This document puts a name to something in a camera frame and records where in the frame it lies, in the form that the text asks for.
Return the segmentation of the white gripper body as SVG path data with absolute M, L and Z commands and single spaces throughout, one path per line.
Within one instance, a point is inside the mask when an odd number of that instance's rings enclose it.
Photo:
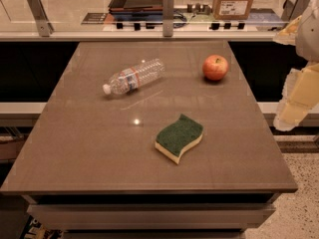
M 319 0 L 310 0 L 301 15 L 295 44 L 300 57 L 309 62 L 319 61 Z

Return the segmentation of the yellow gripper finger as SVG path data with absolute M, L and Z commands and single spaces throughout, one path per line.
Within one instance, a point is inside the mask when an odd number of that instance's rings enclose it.
M 273 125 L 280 131 L 290 131 L 319 104 L 319 64 L 302 70 L 292 69 L 286 77 Z
M 298 31 L 299 23 L 302 16 L 298 16 L 292 20 L 285 28 L 280 30 L 274 37 L 273 41 L 281 45 L 292 45 L 294 46 L 296 41 L 296 34 Z

